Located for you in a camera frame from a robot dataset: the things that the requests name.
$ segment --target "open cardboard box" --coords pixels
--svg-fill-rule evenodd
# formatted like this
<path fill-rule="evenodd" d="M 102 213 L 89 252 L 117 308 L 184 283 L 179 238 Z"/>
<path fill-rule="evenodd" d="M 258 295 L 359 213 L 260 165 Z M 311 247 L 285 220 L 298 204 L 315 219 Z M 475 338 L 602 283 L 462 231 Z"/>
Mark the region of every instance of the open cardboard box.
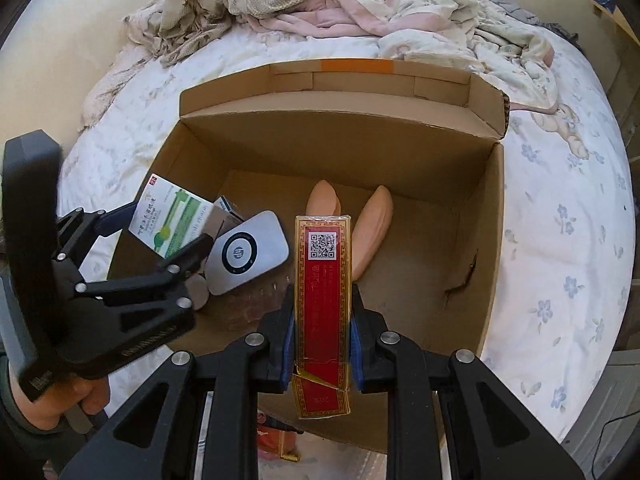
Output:
<path fill-rule="evenodd" d="M 384 184 L 394 216 L 358 280 L 365 307 L 425 349 L 479 354 L 500 256 L 498 140 L 507 123 L 505 95 L 461 70 L 376 59 L 276 63 L 183 92 L 180 120 L 150 173 L 210 201 L 224 194 L 246 218 L 265 209 L 278 215 L 290 261 L 256 287 L 290 272 L 294 218 L 318 180 L 334 184 L 353 224 Z M 123 232 L 110 276 L 149 270 L 157 260 Z M 255 329 L 227 330 L 225 301 L 210 298 L 196 329 L 172 348 L 215 352 Z M 350 415 L 299 420 L 291 388 L 259 399 L 262 410 L 301 430 L 384 451 L 386 395 L 352 388 L 350 402 Z"/>

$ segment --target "white bed sheet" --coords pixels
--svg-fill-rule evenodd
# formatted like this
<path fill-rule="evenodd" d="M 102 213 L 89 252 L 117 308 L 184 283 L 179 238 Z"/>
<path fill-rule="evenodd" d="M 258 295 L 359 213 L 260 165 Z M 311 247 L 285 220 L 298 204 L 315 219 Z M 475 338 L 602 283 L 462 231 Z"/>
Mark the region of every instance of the white bed sheet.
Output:
<path fill-rule="evenodd" d="M 553 72 L 568 116 L 565 127 L 578 132 L 590 156 L 572 155 L 567 142 L 541 129 L 530 112 L 512 112 L 502 141 L 500 272 L 481 358 L 561 440 L 598 381 L 622 322 L 634 254 L 634 200 L 620 130 L 593 69 L 570 44 L 541 32 L 556 50 Z M 378 51 L 378 38 L 305 39 L 236 25 L 167 70 L 149 62 L 66 159 L 60 213 L 78 206 L 110 210 L 134 198 L 177 121 L 183 89 L 269 62 L 377 57 Z M 98 241 L 81 269 L 88 280 L 106 276 L 115 244 L 115 236 Z M 110 410 L 167 354 L 161 349 L 114 374 Z M 323 460 L 327 454 L 340 460 L 345 449 L 321 448 Z M 363 460 L 376 459 L 361 452 L 356 461 Z M 287 467 L 310 480 L 325 478 L 324 469 L 304 464 L 261 470 L 264 478 L 289 478 Z"/>

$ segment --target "white and green medicine box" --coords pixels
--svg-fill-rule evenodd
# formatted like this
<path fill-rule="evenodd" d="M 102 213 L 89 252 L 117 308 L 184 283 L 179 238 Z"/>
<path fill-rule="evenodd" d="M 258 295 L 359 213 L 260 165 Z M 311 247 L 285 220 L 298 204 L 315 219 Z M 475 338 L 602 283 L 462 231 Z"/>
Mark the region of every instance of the white and green medicine box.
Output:
<path fill-rule="evenodd" d="M 224 197 L 211 203 L 152 174 L 140 196 L 129 231 L 163 258 L 200 234 L 217 238 L 243 222 Z"/>

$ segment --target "qr code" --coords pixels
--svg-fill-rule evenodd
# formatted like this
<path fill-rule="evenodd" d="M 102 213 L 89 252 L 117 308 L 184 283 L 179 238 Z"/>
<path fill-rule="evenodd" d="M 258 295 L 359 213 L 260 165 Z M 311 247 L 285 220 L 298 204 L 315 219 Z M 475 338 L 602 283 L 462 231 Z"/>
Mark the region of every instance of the qr code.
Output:
<path fill-rule="evenodd" d="M 337 233 L 309 233 L 309 260 L 335 260 Z"/>

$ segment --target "red box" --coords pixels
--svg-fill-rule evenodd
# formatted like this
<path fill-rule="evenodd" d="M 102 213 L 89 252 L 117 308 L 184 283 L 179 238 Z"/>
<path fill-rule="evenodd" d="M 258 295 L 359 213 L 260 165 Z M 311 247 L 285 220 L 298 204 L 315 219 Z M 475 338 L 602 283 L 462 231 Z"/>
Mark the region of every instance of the red box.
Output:
<path fill-rule="evenodd" d="M 351 218 L 296 218 L 296 369 L 300 418 L 350 412 Z"/>

